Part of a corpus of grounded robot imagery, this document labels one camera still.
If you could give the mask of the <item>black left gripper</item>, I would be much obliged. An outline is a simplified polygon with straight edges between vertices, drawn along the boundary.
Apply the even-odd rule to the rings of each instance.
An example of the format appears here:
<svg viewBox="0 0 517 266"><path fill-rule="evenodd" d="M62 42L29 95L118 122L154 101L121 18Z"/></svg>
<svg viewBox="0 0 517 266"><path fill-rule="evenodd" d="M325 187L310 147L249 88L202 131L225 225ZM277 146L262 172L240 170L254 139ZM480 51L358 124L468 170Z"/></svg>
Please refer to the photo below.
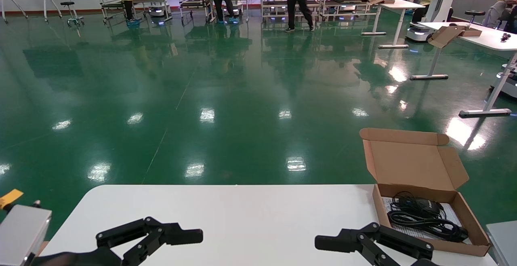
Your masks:
<svg viewBox="0 0 517 266"><path fill-rule="evenodd" d="M120 258L112 248L137 240ZM97 234L97 249L91 252L61 252L33 259L32 266L139 266L162 245L201 243L201 229L184 230L177 222L162 223L146 217Z"/></svg>

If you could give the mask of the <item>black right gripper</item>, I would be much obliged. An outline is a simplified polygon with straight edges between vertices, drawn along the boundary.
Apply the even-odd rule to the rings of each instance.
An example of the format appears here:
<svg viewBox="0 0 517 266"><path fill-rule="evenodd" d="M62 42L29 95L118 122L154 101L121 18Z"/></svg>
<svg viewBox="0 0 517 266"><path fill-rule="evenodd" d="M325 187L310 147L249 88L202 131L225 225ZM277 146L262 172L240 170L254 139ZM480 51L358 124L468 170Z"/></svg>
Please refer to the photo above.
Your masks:
<svg viewBox="0 0 517 266"><path fill-rule="evenodd" d="M412 266L439 266L431 261L434 251L431 244L376 222L361 229L343 228L336 236L317 235L314 242L320 251L358 252L372 266L398 265L378 244L416 259Z"/></svg>

